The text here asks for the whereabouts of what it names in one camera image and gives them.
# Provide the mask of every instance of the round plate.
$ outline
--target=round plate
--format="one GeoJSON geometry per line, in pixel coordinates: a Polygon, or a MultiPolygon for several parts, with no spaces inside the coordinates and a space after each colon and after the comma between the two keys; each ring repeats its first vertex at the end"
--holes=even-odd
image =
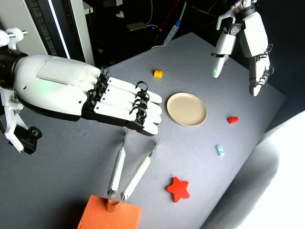
{"type": "Polygon", "coordinates": [[[167,111],[173,120],[185,126],[200,125],[207,116],[203,102],[189,93],[172,95],[167,101],[167,111]]]}

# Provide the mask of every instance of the orange box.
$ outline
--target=orange box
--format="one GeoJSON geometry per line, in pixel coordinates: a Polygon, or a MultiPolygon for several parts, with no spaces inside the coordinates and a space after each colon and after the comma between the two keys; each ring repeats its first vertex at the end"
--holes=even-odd
{"type": "Polygon", "coordinates": [[[161,70],[154,70],[153,76],[157,78],[162,78],[163,77],[163,72],[161,70]]]}
{"type": "Polygon", "coordinates": [[[140,214],[140,207],[126,203],[109,212],[107,199],[91,195],[77,229],[136,229],[140,214]]]}

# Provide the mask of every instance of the blue toy block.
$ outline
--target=blue toy block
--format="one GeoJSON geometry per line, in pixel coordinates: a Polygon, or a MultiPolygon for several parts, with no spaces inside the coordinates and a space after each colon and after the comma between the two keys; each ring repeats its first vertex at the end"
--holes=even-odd
{"type": "Polygon", "coordinates": [[[216,146],[217,152],[219,156],[224,155],[224,148],[222,146],[216,146]]]}

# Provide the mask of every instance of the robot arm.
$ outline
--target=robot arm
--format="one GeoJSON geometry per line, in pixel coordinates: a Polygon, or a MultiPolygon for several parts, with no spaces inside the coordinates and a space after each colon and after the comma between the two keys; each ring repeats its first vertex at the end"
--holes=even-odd
{"type": "Polygon", "coordinates": [[[268,38],[260,14],[256,11],[255,0],[240,0],[224,15],[219,16],[216,29],[221,22],[231,17],[232,23],[223,27],[223,32],[217,42],[213,64],[213,77],[217,78],[224,68],[225,62],[232,53],[236,36],[239,37],[244,56],[249,58],[249,90],[257,96],[261,87],[273,73],[270,66],[269,53],[272,45],[268,38]]]}
{"type": "MultiPolygon", "coordinates": [[[[3,34],[0,31],[2,45],[10,40],[3,39],[3,34]]],[[[108,68],[101,70],[76,60],[28,56],[12,45],[0,50],[4,66],[0,68],[0,93],[7,121],[5,136],[19,152],[33,153],[42,136],[20,118],[23,106],[59,119],[84,118],[126,126],[148,136],[158,134],[162,109],[157,104],[162,98],[148,91],[146,82],[134,85],[109,77],[108,68]]]]}

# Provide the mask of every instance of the red star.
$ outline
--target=red star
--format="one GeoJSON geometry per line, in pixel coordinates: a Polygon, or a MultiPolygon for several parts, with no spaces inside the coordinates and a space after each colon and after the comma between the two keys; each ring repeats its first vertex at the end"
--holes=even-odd
{"type": "Polygon", "coordinates": [[[173,184],[169,185],[166,190],[173,195],[173,201],[178,202],[180,198],[189,198],[190,194],[187,192],[186,188],[188,186],[188,181],[180,181],[177,177],[173,178],[173,184]]]}

